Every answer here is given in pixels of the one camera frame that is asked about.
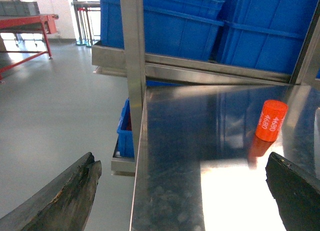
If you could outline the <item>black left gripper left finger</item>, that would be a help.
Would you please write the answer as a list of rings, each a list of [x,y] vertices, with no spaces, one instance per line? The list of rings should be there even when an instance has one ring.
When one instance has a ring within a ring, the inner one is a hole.
[[[0,219],[2,231],[83,231],[90,216],[101,161],[86,153]]]

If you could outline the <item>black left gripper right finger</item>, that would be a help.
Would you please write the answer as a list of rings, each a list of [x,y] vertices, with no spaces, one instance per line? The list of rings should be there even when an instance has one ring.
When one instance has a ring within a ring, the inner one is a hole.
[[[320,180],[272,152],[265,167],[266,183],[287,231],[320,229]]]

